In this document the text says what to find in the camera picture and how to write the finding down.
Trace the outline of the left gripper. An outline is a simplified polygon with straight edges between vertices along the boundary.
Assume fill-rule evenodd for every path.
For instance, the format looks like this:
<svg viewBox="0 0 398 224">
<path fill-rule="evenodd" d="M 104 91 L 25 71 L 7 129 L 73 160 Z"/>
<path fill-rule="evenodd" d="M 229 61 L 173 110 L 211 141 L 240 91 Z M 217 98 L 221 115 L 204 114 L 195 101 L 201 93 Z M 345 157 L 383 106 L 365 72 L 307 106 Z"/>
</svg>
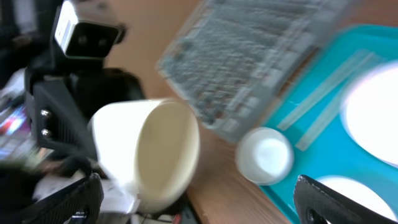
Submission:
<svg viewBox="0 0 398 224">
<path fill-rule="evenodd" d="M 27 68 L 25 107 L 39 147 L 96 160 L 96 146 L 88 124 L 102 107 L 143 100 L 140 80 L 119 68 L 66 73 Z"/>
</svg>

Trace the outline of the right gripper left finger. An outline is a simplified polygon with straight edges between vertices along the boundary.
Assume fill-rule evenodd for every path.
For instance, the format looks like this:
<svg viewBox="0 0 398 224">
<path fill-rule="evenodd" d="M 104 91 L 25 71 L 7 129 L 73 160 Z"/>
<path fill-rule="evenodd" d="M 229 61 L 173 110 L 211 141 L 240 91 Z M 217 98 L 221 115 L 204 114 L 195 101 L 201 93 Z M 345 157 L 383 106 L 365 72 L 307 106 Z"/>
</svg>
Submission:
<svg viewBox="0 0 398 224">
<path fill-rule="evenodd" d="M 104 193 L 100 176 L 92 173 L 21 210 L 1 215 L 4 224 L 58 224 L 82 215 L 82 223 L 95 223 Z"/>
</svg>

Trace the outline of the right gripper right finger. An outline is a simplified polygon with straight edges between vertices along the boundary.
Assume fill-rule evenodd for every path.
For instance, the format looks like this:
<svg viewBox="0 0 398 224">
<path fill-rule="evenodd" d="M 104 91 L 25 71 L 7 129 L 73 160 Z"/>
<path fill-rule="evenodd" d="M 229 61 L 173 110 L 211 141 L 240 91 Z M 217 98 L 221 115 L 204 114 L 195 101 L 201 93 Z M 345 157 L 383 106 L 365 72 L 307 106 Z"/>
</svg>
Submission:
<svg viewBox="0 0 398 224">
<path fill-rule="evenodd" d="M 294 204 L 301 223 L 394 224 L 350 198 L 323 185 L 317 180 L 300 175 L 294 188 Z"/>
</svg>

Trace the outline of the grey shallow bowl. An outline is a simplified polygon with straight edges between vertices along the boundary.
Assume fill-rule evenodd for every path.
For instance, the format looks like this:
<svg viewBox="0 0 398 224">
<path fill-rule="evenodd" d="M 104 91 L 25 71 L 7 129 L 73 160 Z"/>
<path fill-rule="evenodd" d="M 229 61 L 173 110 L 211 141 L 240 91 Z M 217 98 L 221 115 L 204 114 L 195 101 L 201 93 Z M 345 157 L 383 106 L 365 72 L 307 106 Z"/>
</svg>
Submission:
<svg viewBox="0 0 398 224">
<path fill-rule="evenodd" d="M 337 175 L 320 177 L 317 181 L 379 215 L 397 221 L 396 214 L 385 200 L 364 184 Z"/>
</svg>

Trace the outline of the white cup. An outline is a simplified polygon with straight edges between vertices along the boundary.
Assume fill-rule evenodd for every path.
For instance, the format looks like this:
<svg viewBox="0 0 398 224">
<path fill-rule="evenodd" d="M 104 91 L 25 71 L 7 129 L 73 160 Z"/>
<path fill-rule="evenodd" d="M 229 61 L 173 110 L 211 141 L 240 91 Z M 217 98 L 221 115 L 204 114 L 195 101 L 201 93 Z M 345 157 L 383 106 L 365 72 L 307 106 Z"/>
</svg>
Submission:
<svg viewBox="0 0 398 224">
<path fill-rule="evenodd" d="M 275 129 L 261 127 L 248 132 L 235 154 L 238 171 L 257 185 L 273 185 L 287 177 L 294 163 L 289 140 Z"/>
</svg>

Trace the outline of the wooden chopstick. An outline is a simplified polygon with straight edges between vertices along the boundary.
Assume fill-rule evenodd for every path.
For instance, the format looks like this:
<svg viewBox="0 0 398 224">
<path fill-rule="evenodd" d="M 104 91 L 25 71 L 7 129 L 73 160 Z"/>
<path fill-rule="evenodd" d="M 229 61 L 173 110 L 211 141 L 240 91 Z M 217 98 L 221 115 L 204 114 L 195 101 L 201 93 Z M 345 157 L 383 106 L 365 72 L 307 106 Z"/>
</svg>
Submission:
<svg viewBox="0 0 398 224">
<path fill-rule="evenodd" d="M 277 128 L 285 131 L 310 111 L 329 92 L 345 81 L 358 67 L 375 56 L 367 50 L 358 50 L 355 54 L 340 65 L 324 82 L 314 89 L 294 110 L 292 110 L 278 125 Z"/>
<path fill-rule="evenodd" d="M 306 133 L 299 139 L 295 145 L 296 148 L 301 151 L 306 151 L 312 143 L 321 135 L 321 133 L 329 126 L 329 124 L 337 117 L 340 112 L 340 104 L 345 95 L 347 89 L 357 80 L 358 78 L 349 78 L 333 99 L 327 104 L 322 110 L 320 115 L 308 128 Z"/>
</svg>

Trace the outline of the white rice bowl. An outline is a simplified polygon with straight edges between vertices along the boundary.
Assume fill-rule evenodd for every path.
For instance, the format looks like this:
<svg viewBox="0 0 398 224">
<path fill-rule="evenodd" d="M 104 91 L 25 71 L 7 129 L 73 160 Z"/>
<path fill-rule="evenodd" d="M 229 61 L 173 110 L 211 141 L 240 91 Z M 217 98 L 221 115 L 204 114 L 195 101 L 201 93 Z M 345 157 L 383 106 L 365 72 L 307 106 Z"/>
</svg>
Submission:
<svg viewBox="0 0 398 224">
<path fill-rule="evenodd" d="M 187 189 L 200 155 L 191 108 L 177 100 L 139 100 L 100 108 L 88 125 L 98 164 L 109 179 L 137 195 L 140 213 L 160 212 Z"/>
</svg>

